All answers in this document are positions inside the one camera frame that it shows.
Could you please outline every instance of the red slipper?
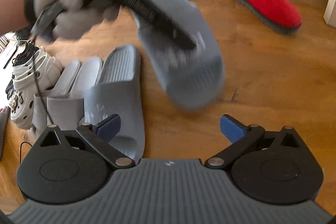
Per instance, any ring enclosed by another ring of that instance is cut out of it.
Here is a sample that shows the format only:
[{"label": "red slipper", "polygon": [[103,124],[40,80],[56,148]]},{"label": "red slipper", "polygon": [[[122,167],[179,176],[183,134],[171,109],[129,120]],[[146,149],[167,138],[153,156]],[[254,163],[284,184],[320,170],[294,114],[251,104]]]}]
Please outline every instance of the red slipper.
[{"label": "red slipper", "polygon": [[276,32],[291,34],[301,26],[298,10],[288,0],[237,0]]}]

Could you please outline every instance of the glove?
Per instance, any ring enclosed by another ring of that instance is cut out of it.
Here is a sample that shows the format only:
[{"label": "glove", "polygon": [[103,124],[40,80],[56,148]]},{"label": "glove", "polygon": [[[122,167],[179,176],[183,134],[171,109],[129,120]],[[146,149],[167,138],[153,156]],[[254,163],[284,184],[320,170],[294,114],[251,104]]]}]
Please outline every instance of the glove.
[{"label": "glove", "polygon": [[[55,0],[34,0],[34,12],[39,17],[43,9]],[[66,12],[60,13],[55,20],[55,28],[42,35],[42,39],[53,42],[58,37],[65,39],[80,39],[94,25],[104,19],[114,21],[119,14],[119,6],[110,0],[94,0],[83,8],[84,0],[58,0]]]}]

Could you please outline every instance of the black wristband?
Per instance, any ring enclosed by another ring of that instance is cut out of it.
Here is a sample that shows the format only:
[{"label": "black wristband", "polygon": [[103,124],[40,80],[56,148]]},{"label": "black wristband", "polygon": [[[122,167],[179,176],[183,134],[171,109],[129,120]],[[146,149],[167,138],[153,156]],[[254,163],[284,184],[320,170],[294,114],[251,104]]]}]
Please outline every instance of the black wristband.
[{"label": "black wristband", "polygon": [[31,25],[35,24],[37,18],[34,11],[34,0],[25,0],[25,16]]}]

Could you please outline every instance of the black cable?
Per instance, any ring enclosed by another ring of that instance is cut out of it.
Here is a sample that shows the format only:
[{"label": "black cable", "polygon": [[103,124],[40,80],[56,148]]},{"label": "black cable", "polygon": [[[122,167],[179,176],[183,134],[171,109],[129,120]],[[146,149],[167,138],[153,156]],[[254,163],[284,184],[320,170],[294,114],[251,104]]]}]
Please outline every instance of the black cable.
[{"label": "black cable", "polygon": [[[36,36],[34,36],[31,40],[30,40],[30,43],[35,47],[35,41],[36,41]],[[42,94],[41,94],[41,91],[40,91],[40,87],[39,87],[39,84],[37,82],[37,78],[36,78],[36,68],[35,68],[35,54],[33,54],[33,69],[34,69],[34,79],[35,79],[35,84],[36,84],[36,88],[37,88],[37,95],[41,98],[41,101],[42,101],[42,105],[43,105],[43,108],[44,108],[44,111],[45,113],[47,114],[47,116],[49,117],[51,123],[53,124],[54,121],[52,120],[49,112],[48,112],[48,109],[47,109],[47,106],[45,105],[44,103],[44,100],[43,100],[43,97],[42,97]]]},{"label": "black cable", "polygon": [[20,163],[21,163],[21,158],[22,158],[22,145],[23,145],[24,143],[27,143],[27,144],[30,145],[30,147],[33,147],[33,146],[31,145],[31,143],[29,143],[29,142],[22,142],[22,143],[21,143],[21,145],[20,145]]}]

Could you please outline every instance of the gray slipper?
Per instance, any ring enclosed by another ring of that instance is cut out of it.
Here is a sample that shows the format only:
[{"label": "gray slipper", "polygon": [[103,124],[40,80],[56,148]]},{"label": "gray slipper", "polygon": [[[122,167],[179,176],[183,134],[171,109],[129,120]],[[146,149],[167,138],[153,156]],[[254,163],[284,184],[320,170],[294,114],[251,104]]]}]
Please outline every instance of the gray slipper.
[{"label": "gray slipper", "polygon": [[97,84],[85,92],[85,121],[97,124],[112,114],[121,118],[120,132],[109,142],[137,164],[145,132],[140,89],[140,54],[133,45],[117,47],[106,58]]},{"label": "gray slipper", "polygon": [[188,0],[151,0],[193,37],[196,49],[183,51],[132,12],[138,36],[169,98],[184,109],[214,100],[224,83],[224,63],[216,39],[201,12]]},{"label": "gray slipper", "polygon": [[99,57],[90,58],[81,66],[68,94],[47,97],[48,112],[61,130],[74,130],[78,127],[84,117],[84,91],[95,85],[101,67],[102,60]]},{"label": "gray slipper", "polygon": [[51,90],[46,90],[43,92],[41,94],[42,97],[39,97],[38,94],[34,95],[34,112],[32,123],[36,128],[36,137],[39,137],[48,126],[47,113],[44,109],[42,100],[44,101],[45,106],[47,106],[47,96],[57,97],[67,95],[72,88],[81,65],[82,63],[77,59],[71,61],[70,64],[65,67],[56,85]]},{"label": "gray slipper", "polygon": [[7,107],[5,113],[0,112],[0,160],[2,158],[3,140],[5,137],[6,125],[7,125],[10,112],[11,112],[11,108],[9,106]]}]

